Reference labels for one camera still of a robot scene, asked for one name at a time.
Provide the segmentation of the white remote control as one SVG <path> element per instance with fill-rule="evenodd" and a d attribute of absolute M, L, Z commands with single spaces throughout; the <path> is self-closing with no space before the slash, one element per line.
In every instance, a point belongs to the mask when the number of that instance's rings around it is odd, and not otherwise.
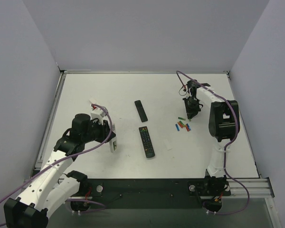
<path fill-rule="evenodd" d="M 114 153 L 117 150 L 117 136 L 116 136 L 115 124 L 112 125 L 111 129 L 112 129 L 112 133 L 110 135 L 109 145 L 110 145 L 111 153 Z"/>

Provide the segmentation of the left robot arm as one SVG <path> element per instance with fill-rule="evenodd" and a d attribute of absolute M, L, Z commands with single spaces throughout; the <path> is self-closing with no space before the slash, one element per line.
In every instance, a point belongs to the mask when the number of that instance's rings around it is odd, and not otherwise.
<path fill-rule="evenodd" d="M 87 143 L 99 146 L 115 137 L 111 118 L 91 119 L 87 114 L 76 114 L 71 128 L 57 141 L 48 162 L 32 177 L 27 188 L 16 199 L 4 204 L 6 226 L 9 228 L 45 228 L 52 214 L 72 195 L 84 195 L 87 176 L 76 172 L 67 175 L 59 187 L 55 184 L 63 172 L 83 154 Z"/>

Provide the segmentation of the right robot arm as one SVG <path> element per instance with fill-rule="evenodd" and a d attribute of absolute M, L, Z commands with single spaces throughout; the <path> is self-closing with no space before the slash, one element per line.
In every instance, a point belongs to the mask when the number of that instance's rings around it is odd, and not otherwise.
<path fill-rule="evenodd" d="M 205 176 L 208 187 L 214 184 L 216 188 L 225 188 L 227 153 L 240 131 L 238 102 L 217 95 L 207 83 L 188 81 L 186 92 L 183 101 L 188 119 L 199 114 L 204 106 L 209 108 L 208 128 L 214 143 Z"/>

